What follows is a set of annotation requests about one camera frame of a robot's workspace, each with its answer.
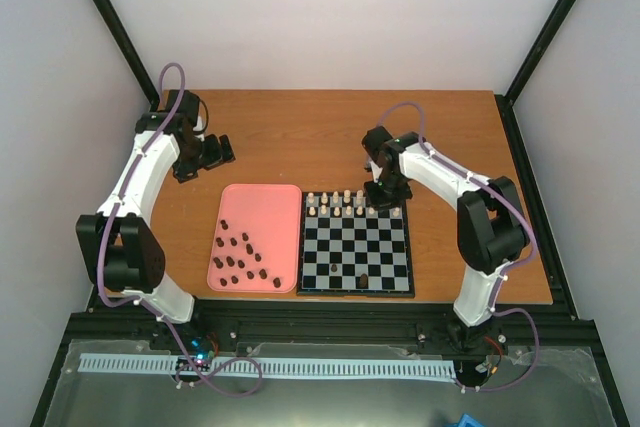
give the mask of blue object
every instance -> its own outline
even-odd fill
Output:
[[[445,427],[485,427],[477,420],[473,419],[470,415],[464,414],[460,417],[460,421],[457,424],[449,424]]]

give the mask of white wall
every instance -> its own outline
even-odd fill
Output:
[[[640,425],[640,0],[578,0],[516,104],[582,317]]]
[[[506,91],[555,0],[113,0],[191,88]]]
[[[0,416],[28,425],[90,286],[75,237],[145,102],[91,0],[0,0]]]

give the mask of black vertical post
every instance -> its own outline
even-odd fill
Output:
[[[124,25],[122,25],[111,1],[93,0],[93,3],[98,9],[98,12],[100,12],[100,15],[102,15],[104,23],[107,24],[107,27],[111,31],[111,35],[113,35],[114,40],[118,44],[118,47],[120,47],[120,51],[129,64],[133,75],[135,75],[138,80],[138,84],[140,84],[140,88],[144,92],[144,95],[149,100],[151,110],[157,110],[158,104],[160,103],[158,91],[153,85],[153,81],[151,80],[151,77],[149,77],[147,70],[144,68],[142,60],[140,60],[140,57],[138,56],[131,39],[129,39],[129,35],[127,35],[127,31],[125,30]]]
[[[560,29],[562,22],[564,22],[564,19],[569,14],[575,1],[576,0],[558,0],[556,2],[547,21],[544,23],[544,26],[542,26],[542,30],[538,34],[536,41],[531,46],[531,50],[529,50],[520,70],[518,70],[513,82],[511,82],[509,90],[504,96],[508,107],[513,107],[513,104],[516,103],[524,86],[529,81],[531,74],[533,74],[533,71],[538,66],[540,59],[542,59],[547,47],[551,44],[551,41]]]

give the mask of wooden table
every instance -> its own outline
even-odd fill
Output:
[[[362,188],[360,142],[387,108],[403,100],[422,104],[427,138],[465,167],[489,177],[517,177],[491,92],[476,91],[229,91],[196,93],[211,112],[209,131],[228,134],[236,161],[178,184],[165,178],[152,228],[180,287],[200,298],[451,302],[460,290],[463,260],[456,245],[456,215],[442,199],[413,184],[408,202],[416,295],[413,299],[298,297],[220,293],[209,289],[207,269],[222,190],[234,183],[287,183],[303,191]],[[385,122],[392,134],[418,129],[418,115],[399,109]],[[551,303],[539,259],[509,275],[506,303]]]

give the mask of pink tray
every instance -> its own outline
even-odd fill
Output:
[[[298,273],[301,206],[302,191],[295,185],[233,184],[224,189],[209,261],[209,287],[218,292],[284,293],[293,289]],[[224,245],[219,246],[217,239]],[[252,254],[247,252],[247,244]],[[222,262],[221,268],[216,258]],[[260,278],[262,269],[266,279]],[[279,287],[274,285],[276,278]]]

